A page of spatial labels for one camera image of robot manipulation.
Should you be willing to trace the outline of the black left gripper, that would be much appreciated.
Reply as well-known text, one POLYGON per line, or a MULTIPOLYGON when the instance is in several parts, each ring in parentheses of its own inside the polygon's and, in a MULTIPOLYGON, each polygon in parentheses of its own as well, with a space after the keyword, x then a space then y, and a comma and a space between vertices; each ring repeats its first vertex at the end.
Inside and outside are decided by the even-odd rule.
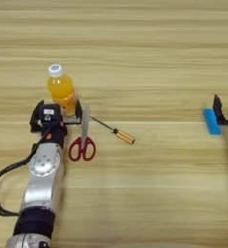
POLYGON ((44 104, 44 101, 40 101, 34 108, 31 118, 30 127, 32 133, 38 133, 41 130, 42 143, 55 143, 60 147, 64 146, 65 137, 68 134, 67 127, 69 125, 80 125, 82 119, 82 108, 80 100, 76 101, 75 116, 76 118, 61 119, 58 123, 44 124, 43 127, 39 124, 40 120, 40 108, 44 104))

